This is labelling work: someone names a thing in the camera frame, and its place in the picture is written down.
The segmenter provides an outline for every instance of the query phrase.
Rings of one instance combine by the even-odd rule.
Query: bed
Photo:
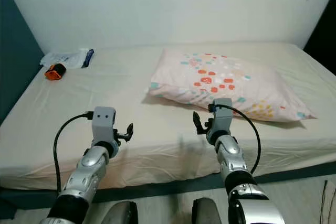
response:
[[[100,188],[166,183],[219,172],[213,146],[197,136],[192,112],[211,116],[192,105],[147,95],[162,49],[213,52],[275,67],[317,119],[292,123],[256,122],[262,154],[255,175],[300,169],[336,161],[336,76],[295,45],[282,43],[189,44],[96,49],[86,69],[69,70],[59,81],[36,75],[0,126],[0,186],[55,189],[52,143],[70,117],[113,106],[115,127],[134,136],[110,161]],[[257,143],[253,130],[234,118],[231,133],[244,148],[251,168]],[[78,119],[62,132],[58,157],[62,183],[92,141],[91,121]]]

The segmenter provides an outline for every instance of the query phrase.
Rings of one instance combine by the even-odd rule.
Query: bed frame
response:
[[[256,177],[256,181],[262,184],[330,174],[336,174],[336,162],[286,172],[266,174]],[[179,194],[188,191],[209,190],[223,187],[224,184],[220,174],[210,174],[201,178],[173,181],[169,183],[101,189],[97,191],[93,202],[98,203],[113,200]],[[55,199],[55,190],[12,190],[0,188],[0,219],[13,219],[17,209],[28,210],[51,207],[55,202]]]

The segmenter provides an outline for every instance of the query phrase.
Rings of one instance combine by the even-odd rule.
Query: power cord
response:
[[[261,153],[261,142],[260,142],[260,137],[259,137],[259,133],[257,131],[257,128],[254,126],[253,122],[251,121],[250,118],[248,118],[243,112],[240,112],[239,110],[237,110],[236,108],[234,107],[231,107],[231,106],[227,106],[227,105],[222,105],[222,104],[216,104],[214,105],[214,107],[219,107],[219,108],[227,108],[229,110],[233,110],[235,111],[236,113],[238,113],[239,115],[241,115],[253,128],[254,132],[256,133],[256,136],[257,136],[257,142],[258,142],[258,154],[257,154],[257,159],[251,169],[251,174],[253,174],[253,172],[256,170],[258,164],[259,164],[259,161],[260,161],[260,153]]]
[[[59,171],[59,164],[58,164],[58,158],[57,158],[57,142],[58,142],[58,138],[62,132],[62,130],[73,120],[77,119],[77,118],[87,118],[88,120],[92,120],[93,118],[93,111],[88,111],[87,113],[81,114],[81,115],[76,115],[72,118],[70,118],[68,121],[66,121],[62,127],[58,130],[56,136],[55,136],[55,140],[54,140],[54,149],[53,149],[53,153],[54,153],[54,163],[55,163],[55,170],[56,170],[56,186],[57,186],[57,194],[59,194],[61,192],[61,175],[60,175],[60,171]]]

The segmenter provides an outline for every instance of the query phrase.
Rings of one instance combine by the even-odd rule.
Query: orange object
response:
[[[233,79],[231,79],[231,78],[227,78],[227,79],[224,79],[224,82],[233,82]]]
[[[201,79],[201,82],[205,82],[207,84],[210,84],[212,82],[212,79],[210,77],[203,77]]]
[[[62,78],[63,74],[67,71],[65,66],[61,63],[51,65],[50,68],[44,73],[48,80],[54,81]]]

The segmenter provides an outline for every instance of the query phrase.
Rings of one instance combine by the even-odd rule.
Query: white wall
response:
[[[200,41],[303,47],[328,0],[15,0],[42,50]]]

